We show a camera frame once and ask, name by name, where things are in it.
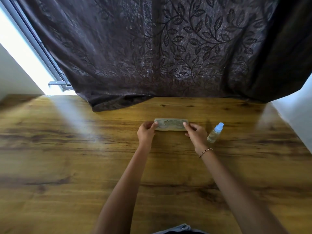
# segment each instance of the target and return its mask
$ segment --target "wooden floor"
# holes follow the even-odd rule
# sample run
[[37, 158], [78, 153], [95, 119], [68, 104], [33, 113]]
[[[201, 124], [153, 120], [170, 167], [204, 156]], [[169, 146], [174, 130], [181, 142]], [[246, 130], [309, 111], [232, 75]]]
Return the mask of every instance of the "wooden floor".
[[[291, 233], [312, 230], [312, 156], [271, 104], [153, 98], [92, 112], [78, 96], [7, 97], [0, 106], [0, 233], [89, 233], [131, 159], [145, 120], [186, 118], [211, 130], [214, 150]], [[187, 223], [240, 233], [211, 175], [182, 132], [157, 132], [131, 233]]]

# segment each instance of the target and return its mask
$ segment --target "leaf-patterned curtain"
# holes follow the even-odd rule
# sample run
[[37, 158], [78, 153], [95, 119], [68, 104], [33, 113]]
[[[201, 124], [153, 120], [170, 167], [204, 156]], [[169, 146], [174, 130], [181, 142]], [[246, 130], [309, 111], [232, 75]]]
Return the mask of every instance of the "leaf-patterned curtain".
[[268, 102], [312, 71], [311, 0], [18, 0], [93, 110], [153, 96]]

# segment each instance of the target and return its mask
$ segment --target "forearm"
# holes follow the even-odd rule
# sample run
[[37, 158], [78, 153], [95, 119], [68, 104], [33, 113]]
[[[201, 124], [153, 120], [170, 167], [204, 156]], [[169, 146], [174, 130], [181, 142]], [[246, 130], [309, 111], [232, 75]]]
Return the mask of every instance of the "forearm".
[[204, 153], [202, 159], [244, 234], [287, 234], [270, 210], [230, 173], [212, 151]]
[[100, 213], [94, 234], [130, 233], [132, 214], [150, 148], [139, 146]]

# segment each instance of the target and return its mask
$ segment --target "person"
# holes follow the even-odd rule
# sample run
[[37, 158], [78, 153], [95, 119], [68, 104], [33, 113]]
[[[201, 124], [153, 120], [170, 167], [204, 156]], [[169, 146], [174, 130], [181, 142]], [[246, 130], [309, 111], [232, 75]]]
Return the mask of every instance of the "person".
[[[220, 162], [213, 150], [206, 144], [207, 132], [196, 124], [183, 124], [195, 152], [211, 173], [218, 188], [240, 226], [243, 234], [287, 234], [279, 220], [260, 203], [259, 200]], [[141, 182], [141, 177], [152, 146], [157, 122], [144, 122], [138, 129], [139, 145], [129, 165], [104, 204], [93, 234], [125, 234], [130, 233], [132, 214]], [[174, 233], [206, 233], [192, 229], [183, 224], [171, 228], [161, 234]]]

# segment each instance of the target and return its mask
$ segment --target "bracelet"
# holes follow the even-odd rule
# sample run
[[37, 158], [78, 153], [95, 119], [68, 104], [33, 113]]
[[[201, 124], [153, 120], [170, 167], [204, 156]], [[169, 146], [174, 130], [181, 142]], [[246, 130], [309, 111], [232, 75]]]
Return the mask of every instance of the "bracelet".
[[204, 152], [202, 152], [202, 153], [200, 154], [199, 158], [201, 158], [202, 155], [203, 155], [205, 152], [207, 152], [208, 150], [213, 150], [213, 149], [212, 149], [212, 148], [206, 149]]

